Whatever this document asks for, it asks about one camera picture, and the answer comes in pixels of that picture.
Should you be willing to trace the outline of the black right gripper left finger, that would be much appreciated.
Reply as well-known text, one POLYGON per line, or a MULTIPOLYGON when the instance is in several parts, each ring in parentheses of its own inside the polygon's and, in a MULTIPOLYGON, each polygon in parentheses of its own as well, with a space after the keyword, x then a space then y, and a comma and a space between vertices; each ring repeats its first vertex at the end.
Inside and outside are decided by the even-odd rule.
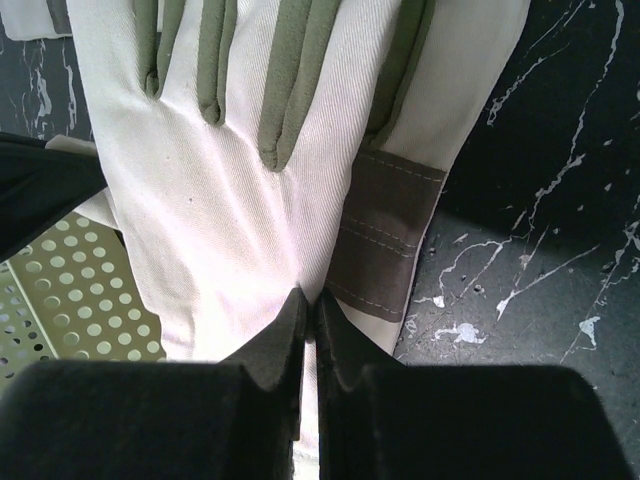
POLYGON ((50 360, 1 400, 5 479, 289 479, 306 299, 218 363, 50 360))

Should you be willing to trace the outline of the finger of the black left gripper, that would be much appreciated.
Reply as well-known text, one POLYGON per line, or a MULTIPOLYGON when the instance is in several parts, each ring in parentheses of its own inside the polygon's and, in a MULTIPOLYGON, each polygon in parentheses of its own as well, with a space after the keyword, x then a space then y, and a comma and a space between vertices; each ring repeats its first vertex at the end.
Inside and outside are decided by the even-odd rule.
POLYGON ((9 259, 107 183, 91 142, 1 134, 1 259, 9 259))

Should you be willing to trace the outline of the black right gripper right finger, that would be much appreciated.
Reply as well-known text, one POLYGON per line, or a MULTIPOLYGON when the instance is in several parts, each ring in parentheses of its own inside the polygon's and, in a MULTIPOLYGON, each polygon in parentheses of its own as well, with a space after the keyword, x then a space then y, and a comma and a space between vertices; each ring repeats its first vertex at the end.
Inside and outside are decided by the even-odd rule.
POLYGON ((604 479, 608 421, 557 366, 405 366, 324 292, 315 309, 324 479, 604 479))

